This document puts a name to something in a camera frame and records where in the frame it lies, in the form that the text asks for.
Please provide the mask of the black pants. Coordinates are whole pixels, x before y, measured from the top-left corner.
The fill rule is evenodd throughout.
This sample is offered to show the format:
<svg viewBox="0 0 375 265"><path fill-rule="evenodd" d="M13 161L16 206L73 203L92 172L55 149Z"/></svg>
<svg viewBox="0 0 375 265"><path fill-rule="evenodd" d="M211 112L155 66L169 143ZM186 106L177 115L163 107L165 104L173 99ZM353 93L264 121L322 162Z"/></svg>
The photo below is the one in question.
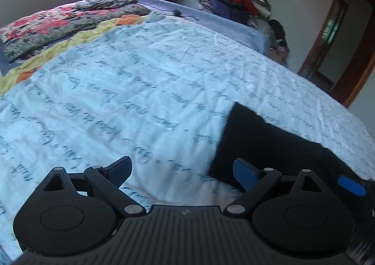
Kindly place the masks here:
<svg viewBox="0 0 375 265"><path fill-rule="evenodd" d="M240 189L233 174L236 158L259 170L274 168L283 175L296 175L302 169L310 169L332 191L341 188L338 179L343 175L363 185L368 194L374 194L374 181L356 175L328 148L265 122L240 103L234 103L231 108L209 167L209 176Z"/></svg>

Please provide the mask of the white bedsheet with script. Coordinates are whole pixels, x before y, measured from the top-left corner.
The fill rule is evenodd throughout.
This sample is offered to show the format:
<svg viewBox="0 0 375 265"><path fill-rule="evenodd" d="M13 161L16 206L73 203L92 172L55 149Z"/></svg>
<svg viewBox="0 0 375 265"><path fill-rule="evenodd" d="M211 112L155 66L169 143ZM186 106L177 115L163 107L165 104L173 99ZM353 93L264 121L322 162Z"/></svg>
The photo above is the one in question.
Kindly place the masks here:
<svg viewBox="0 0 375 265"><path fill-rule="evenodd" d="M208 176L234 103L330 149L365 179L374 141L315 85L204 26L153 13L69 48L1 98L1 252L22 251L13 220L56 166L83 172L129 156L138 203L226 205Z"/></svg>

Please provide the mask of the yellow orange patchwork blanket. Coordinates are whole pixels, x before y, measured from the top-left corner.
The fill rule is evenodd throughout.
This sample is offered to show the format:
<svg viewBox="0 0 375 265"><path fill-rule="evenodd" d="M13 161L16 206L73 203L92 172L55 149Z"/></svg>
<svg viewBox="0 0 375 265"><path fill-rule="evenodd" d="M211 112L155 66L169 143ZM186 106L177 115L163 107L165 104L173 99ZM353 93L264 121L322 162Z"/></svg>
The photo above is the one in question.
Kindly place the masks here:
<svg viewBox="0 0 375 265"><path fill-rule="evenodd" d="M130 14L120 18L103 21L92 30L80 31L67 40L62 40L45 49L36 56L26 60L23 64L10 70L5 76L1 77L1 96L5 95L18 83L30 78L39 68L52 60L57 55L67 51L71 47L89 43L120 26L139 25L146 20L146 16Z"/></svg>

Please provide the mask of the lavender striped blanket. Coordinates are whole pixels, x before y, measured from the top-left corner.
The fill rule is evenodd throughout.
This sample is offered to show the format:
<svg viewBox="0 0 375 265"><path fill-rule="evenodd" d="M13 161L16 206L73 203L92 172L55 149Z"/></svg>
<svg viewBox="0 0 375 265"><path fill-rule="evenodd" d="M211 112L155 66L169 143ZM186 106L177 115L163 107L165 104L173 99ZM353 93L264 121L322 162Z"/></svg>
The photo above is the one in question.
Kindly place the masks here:
<svg viewBox="0 0 375 265"><path fill-rule="evenodd" d="M255 28L215 14L163 0L136 0L151 11L147 22L176 22L184 25L193 43L224 56L264 56L270 37Z"/></svg>

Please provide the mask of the floral folded quilt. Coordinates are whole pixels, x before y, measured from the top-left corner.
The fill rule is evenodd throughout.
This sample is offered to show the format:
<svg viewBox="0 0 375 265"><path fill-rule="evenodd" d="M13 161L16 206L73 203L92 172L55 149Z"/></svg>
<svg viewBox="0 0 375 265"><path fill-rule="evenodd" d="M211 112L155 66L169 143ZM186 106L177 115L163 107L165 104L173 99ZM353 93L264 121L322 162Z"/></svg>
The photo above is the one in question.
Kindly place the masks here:
<svg viewBox="0 0 375 265"><path fill-rule="evenodd" d="M93 29L100 22L149 13L138 0L81 0L59 5L1 27L1 56L13 63L53 42Z"/></svg>

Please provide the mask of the pile of clothes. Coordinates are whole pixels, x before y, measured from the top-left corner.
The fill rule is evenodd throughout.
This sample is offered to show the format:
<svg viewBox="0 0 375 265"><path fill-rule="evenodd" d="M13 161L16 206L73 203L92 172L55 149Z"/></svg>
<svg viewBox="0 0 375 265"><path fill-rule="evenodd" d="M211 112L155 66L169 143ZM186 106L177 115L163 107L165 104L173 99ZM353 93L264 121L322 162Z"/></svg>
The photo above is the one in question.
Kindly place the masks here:
<svg viewBox="0 0 375 265"><path fill-rule="evenodd" d="M281 23L272 18L268 0L196 0L202 11L246 25L260 31L270 40L266 55L287 66L289 48Z"/></svg>

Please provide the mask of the wooden door frame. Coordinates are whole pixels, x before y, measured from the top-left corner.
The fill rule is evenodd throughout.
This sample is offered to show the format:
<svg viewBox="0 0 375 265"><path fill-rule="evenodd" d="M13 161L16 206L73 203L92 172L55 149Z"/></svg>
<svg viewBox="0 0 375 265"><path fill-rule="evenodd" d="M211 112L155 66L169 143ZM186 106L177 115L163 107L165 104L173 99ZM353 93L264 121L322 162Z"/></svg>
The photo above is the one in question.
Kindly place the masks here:
<svg viewBox="0 0 375 265"><path fill-rule="evenodd" d="M374 0L333 0L298 74L348 108L374 70Z"/></svg>

